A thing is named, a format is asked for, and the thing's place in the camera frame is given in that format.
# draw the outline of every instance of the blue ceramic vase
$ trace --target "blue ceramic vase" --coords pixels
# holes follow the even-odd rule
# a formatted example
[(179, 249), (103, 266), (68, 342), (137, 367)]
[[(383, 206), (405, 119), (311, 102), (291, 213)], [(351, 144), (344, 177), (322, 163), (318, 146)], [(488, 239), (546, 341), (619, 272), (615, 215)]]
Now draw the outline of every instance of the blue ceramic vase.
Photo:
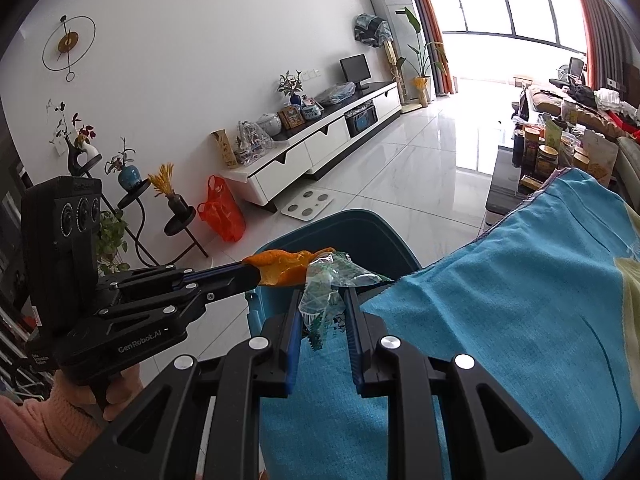
[(140, 172), (135, 166), (125, 166), (118, 175), (118, 183), (127, 192), (135, 188), (140, 181)]
[(289, 101), (294, 106), (302, 106), (302, 98), (298, 94), (291, 94)]

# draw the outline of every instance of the pink sweater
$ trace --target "pink sweater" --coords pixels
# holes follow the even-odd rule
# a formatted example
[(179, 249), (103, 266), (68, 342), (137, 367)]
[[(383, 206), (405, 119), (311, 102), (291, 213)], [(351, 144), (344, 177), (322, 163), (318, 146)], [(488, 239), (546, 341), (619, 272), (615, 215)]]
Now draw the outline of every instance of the pink sweater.
[(56, 386), (48, 400), (30, 399), (23, 406), (0, 396), (0, 421), (41, 480), (60, 480), (100, 433), (94, 420), (63, 399)]

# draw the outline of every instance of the human hand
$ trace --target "human hand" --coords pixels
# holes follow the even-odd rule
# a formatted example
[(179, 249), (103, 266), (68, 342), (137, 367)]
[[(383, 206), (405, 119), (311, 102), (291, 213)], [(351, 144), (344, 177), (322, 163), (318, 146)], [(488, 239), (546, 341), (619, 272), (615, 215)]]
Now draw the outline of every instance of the human hand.
[[(62, 397), (69, 404), (77, 406), (78, 408), (96, 404), (95, 396), (91, 388), (88, 386), (76, 386), (71, 383), (63, 374), (62, 370), (56, 371), (54, 379), (60, 394), (62, 394)], [(104, 420), (111, 422), (116, 418), (142, 389), (139, 364), (121, 371), (120, 377), (114, 379), (107, 388), (107, 402), (109, 405), (102, 413)]]

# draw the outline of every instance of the blue trash bin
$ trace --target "blue trash bin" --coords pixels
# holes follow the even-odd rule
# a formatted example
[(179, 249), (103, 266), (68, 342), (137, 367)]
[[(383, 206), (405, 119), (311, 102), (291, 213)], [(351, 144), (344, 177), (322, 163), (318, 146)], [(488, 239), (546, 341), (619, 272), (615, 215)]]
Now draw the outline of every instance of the blue trash bin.
[[(377, 214), (364, 209), (342, 211), (305, 225), (269, 242), (257, 253), (271, 249), (314, 253), (327, 247), (349, 253), (354, 263), (393, 280), (422, 268), (390, 225)], [(267, 318), (287, 311), (294, 290), (294, 287), (259, 286), (245, 294), (252, 336), (262, 331)]]

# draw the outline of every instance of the wall outlet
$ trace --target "wall outlet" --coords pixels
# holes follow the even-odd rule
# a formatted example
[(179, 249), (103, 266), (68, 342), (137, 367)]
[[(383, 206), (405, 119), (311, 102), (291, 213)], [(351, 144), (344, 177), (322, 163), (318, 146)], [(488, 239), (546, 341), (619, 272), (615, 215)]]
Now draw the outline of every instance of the wall outlet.
[(65, 137), (55, 137), (53, 139), (53, 146), (58, 152), (58, 156), (62, 156), (66, 153)]

